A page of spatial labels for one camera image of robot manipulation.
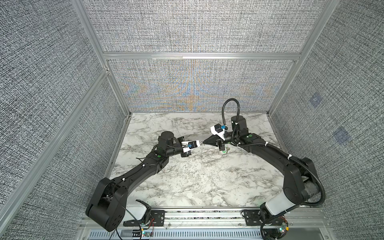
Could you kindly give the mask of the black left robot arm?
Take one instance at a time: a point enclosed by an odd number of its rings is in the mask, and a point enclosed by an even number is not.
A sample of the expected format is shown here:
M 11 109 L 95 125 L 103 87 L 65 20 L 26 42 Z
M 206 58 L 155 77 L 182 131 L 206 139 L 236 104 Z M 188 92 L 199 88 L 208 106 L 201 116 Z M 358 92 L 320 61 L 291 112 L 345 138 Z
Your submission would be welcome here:
M 126 213 L 140 227 L 142 220 L 127 209 L 128 196 L 146 179 L 159 173 L 169 163 L 170 157 L 188 157 L 192 149 L 200 146 L 201 142 L 198 140 L 186 141 L 183 137 L 175 138 L 172 132 L 162 132 L 158 143 L 139 165 L 112 180 L 103 178 L 99 181 L 87 206 L 86 216 L 108 232 L 119 226 Z

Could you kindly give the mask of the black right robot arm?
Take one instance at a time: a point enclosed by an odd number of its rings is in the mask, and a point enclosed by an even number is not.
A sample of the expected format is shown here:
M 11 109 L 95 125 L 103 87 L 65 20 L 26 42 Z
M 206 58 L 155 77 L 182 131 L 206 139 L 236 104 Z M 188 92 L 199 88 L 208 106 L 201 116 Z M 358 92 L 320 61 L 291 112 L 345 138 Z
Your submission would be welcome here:
M 211 128 L 212 135 L 203 141 L 206 145 L 225 148 L 232 144 L 254 154 L 275 167 L 284 176 L 282 191 L 260 206 L 263 220 L 283 215 L 299 206 L 317 207 L 326 199 L 315 165 L 309 158 L 297 158 L 271 145 L 261 136 L 250 133 L 243 116 L 231 118 L 233 130 L 217 124 Z

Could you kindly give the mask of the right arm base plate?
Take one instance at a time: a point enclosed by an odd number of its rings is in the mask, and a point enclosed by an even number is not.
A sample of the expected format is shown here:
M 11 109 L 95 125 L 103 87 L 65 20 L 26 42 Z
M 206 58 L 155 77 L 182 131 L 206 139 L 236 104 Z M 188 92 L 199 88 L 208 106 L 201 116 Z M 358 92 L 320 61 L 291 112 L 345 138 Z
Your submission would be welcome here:
M 241 211 L 241 216 L 244 218 L 247 226 L 261 226 L 262 223 L 273 217 L 267 213 L 267 211 L 260 209 L 244 209 Z M 281 226 L 287 223 L 288 221 L 284 217 L 278 217 L 270 222 L 267 222 L 265 226 Z

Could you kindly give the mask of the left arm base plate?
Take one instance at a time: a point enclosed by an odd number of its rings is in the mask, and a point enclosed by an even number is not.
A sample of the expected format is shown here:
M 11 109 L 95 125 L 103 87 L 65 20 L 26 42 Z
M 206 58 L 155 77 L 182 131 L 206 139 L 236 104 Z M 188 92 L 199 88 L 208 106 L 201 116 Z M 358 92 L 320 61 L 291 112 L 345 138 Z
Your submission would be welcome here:
M 158 210 L 153 211 L 151 210 L 148 213 L 144 213 L 141 219 L 138 219 L 141 226 L 149 226 L 149 223 L 152 223 L 155 227 L 163 227 L 164 221 L 165 221 L 165 211 L 164 210 Z M 124 227 L 137 227 L 138 223 L 135 220 L 128 220 L 123 221 Z

